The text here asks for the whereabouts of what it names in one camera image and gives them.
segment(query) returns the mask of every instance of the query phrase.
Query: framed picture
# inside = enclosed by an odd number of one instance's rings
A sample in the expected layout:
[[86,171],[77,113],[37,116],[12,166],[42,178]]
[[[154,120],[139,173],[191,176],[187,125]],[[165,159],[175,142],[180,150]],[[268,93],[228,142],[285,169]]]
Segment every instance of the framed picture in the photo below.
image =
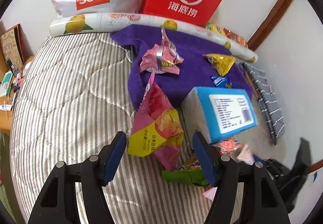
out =
[[0,44],[4,59],[11,60],[16,69],[20,69],[24,62],[24,55],[21,48],[19,32],[20,25],[16,25],[0,36]]

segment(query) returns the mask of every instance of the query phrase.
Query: striped bedsheet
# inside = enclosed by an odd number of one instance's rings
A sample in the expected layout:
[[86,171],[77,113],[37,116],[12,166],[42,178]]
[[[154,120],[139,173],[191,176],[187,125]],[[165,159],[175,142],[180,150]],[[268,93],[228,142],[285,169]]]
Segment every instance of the striped bedsheet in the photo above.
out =
[[[116,132],[129,136],[131,63],[131,50],[109,33],[45,39],[18,94],[11,130],[12,179],[26,222],[56,162],[82,162],[111,143]],[[185,136],[180,162],[190,155]],[[167,182],[161,170],[154,156],[124,153],[114,180],[103,188],[115,223],[204,222],[211,206],[204,188]],[[76,192],[81,223],[87,223],[80,183]]]

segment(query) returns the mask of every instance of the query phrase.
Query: screw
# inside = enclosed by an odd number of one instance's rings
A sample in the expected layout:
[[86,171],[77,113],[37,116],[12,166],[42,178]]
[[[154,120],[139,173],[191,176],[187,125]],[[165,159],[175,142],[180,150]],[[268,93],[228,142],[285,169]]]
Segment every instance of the screw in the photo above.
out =
[[63,161],[59,161],[59,162],[56,163],[56,167],[60,168],[62,166],[64,166],[64,162]]
[[262,165],[262,163],[261,163],[261,162],[258,162],[258,161],[257,161],[257,162],[255,163],[255,166],[256,166],[256,167],[261,168],[263,165]]
[[99,157],[97,155],[90,156],[91,162],[97,161],[98,159],[99,159]]
[[221,156],[221,159],[222,159],[223,161],[229,161],[229,160],[230,160],[230,157],[229,157],[229,156],[227,156],[227,155],[223,155],[223,156]]

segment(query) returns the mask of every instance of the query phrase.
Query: blue snack wrapper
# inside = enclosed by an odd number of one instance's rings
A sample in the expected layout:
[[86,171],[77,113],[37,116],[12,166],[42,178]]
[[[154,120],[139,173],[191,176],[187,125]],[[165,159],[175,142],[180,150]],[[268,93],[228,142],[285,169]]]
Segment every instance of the blue snack wrapper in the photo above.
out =
[[230,79],[225,75],[225,76],[211,76],[212,82],[216,87],[219,88],[232,88],[232,82]]

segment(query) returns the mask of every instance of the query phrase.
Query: lemon print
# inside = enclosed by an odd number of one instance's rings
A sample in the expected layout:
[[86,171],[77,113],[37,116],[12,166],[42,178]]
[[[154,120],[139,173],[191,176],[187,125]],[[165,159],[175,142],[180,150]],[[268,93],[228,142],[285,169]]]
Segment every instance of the lemon print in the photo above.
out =
[[164,27],[165,29],[177,31],[177,23],[173,20],[166,20],[164,24],[162,24],[160,27]]
[[85,23],[85,15],[75,15],[66,23],[64,34],[75,34],[83,30],[93,30],[93,28]]
[[256,60],[256,57],[254,57],[254,56],[253,56],[253,57],[252,57],[251,59],[249,59],[247,62],[248,62],[248,63],[253,63],[255,60]]
[[223,45],[225,48],[227,48],[227,49],[229,49],[230,50],[230,48],[231,48],[231,44],[230,44],[230,42],[228,42],[228,41],[226,41],[225,43],[224,43],[224,45]]

